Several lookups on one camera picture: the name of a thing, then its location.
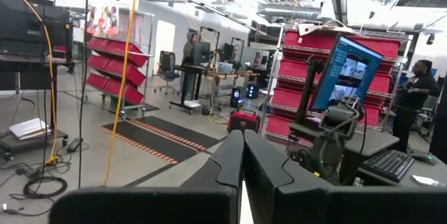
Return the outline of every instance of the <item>poster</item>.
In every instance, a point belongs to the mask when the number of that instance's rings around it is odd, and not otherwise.
[[[87,14],[87,33],[94,36],[118,34],[118,14],[116,6],[92,6]]]

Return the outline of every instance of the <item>black keyboard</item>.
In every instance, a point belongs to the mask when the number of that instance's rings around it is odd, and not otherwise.
[[[401,151],[385,151],[360,164],[368,172],[399,183],[414,163],[414,158]]]

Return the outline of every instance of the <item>woman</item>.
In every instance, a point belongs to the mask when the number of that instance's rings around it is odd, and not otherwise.
[[[397,99],[393,135],[399,138],[395,149],[406,153],[410,128],[428,96],[439,96],[440,90],[432,74],[432,62],[419,60],[413,66],[414,76],[405,85]]]
[[[183,60],[182,65],[194,64],[194,43],[198,41],[198,34],[191,32],[186,35],[187,42],[183,46]],[[180,77],[180,90],[183,89],[183,80],[184,80],[185,73],[182,73],[182,76]],[[192,100],[192,95],[194,94],[194,83],[195,83],[196,75],[193,73],[187,74],[187,84],[186,84],[186,97],[190,100]]]

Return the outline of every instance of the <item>door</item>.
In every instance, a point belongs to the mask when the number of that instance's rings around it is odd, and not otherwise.
[[[172,52],[174,47],[175,25],[159,20],[156,25],[154,55],[154,74],[159,70],[160,51]]]

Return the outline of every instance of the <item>concrete floor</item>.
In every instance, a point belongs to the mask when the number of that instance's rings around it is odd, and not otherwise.
[[[79,135],[78,130],[78,113],[77,102],[78,99],[74,98],[76,95],[76,89],[80,90],[80,73],[76,72],[77,85],[75,85],[75,78],[72,75],[65,73],[66,69],[61,68],[59,71],[58,79],[58,104],[57,104],[57,128],[69,135],[69,142]],[[169,100],[179,100],[179,96],[168,92],[168,95],[164,93],[153,92],[153,87],[163,85],[162,80],[155,77],[148,82],[148,90],[146,103],[157,106],[160,110],[147,112],[146,115],[153,115],[159,118],[171,121],[174,124],[178,124],[191,130],[209,135],[216,139],[221,139],[227,135],[226,127],[224,125],[213,124],[207,120],[202,114],[188,115],[183,109],[173,107],[169,110]],[[86,94],[88,95],[89,102],[84,106],[83,128],[82,136],[85,142],[89,144],[89,149],[82,153],[82,187],[87,186],[100,186],[104,182],[107,157],[109,152],[110,136],[104,132],[97,130],[99,126],[105,124],[111,124],[114,120],[114,115],[107,110],[101,109],[101,94],[91,87],[87,86]],[[34,101],[37,104],[39,100],[40,113],[43,118],[43,92],[39,94],[36,92],[25,93],[24,98]],[[0,131],[5,131],[10,123],[11,118],[15,113],[15,108],[20,100],[18,96],[2,96],[0,97],[1,104],[1,118],[0,118]],[[47,101],[49,104],[50,96],[47,93]],[[262,98],[257,101],[252,101],[255,105],[259,104]],[[37,106],[33,106],[31,103],[22,101],[18,107],[17,115],[15,117],[15,123],[25,121],[38,116]],[[280,144],[272,143],[280,150],[284,150],[285,147]],[[208,149],[213,153],[220,144]],[[414,149],[421,151],[428,150],[428,143],[420,139],[417,135],[412,135],[410,139],[410,145]],[[57,141],[57,148],[61,146],[61,141]],[[186,179],[188,179],[196,170],[198,170],[205,161],[210,157],[209,154],[200,153],[189,160],[186,160],[179,165],[171,167],[156,176],[143,181],[137,186],[179,186]],[[19,162],[24,163],[39,163],[43,160],[43,150],[28,151],[23,154],[17,154],[14,156],[14,160],[8,164],[14,164]],[[68,190],[71,191],[78,187],[78,162],[79,153],[73,154],[72,168],[66,173],[61,175],[68,182]],[[139,150],[124,143],[120,140],[115,142],[115,150],[112,156],[112,169],[109,186],[124,186],[139,178],[146,177],[162,167],[165,167],[168,163],[160,158],[156,158],[148,153]],[[8,178],[13,169],[0,170],[0,183]],[[8,195],[10,193],[21,193],[23,186],[27,182],[27,178],[24,176],[15,175],[8,182],[6,182],[0,188],[0,204],[8,204],[8,208],[18,209],[24,207],[22,210],[27,214],[36,214],[48,209],[51,205],[47,200],[14,200]],[[58,188],[56,182],[42,184],[39,189],[40,193],[53,191]],[[47,215],[39,217],[21,217],[10,216],[0,214],[0,223],[12,224],[12,223],[47,223]]]

